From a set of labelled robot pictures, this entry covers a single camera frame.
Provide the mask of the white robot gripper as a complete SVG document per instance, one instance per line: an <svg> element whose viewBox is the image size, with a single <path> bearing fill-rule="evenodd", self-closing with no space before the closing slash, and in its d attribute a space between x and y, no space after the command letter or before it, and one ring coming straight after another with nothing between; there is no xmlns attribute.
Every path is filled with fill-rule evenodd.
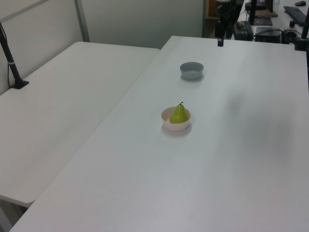
<svg viewBox="0 0 309 232"><path fill-rule="evenodd" d="M218 46L224 46L225 25L223 22L218 21L215 24L215 37L217 38Z"/></svg>

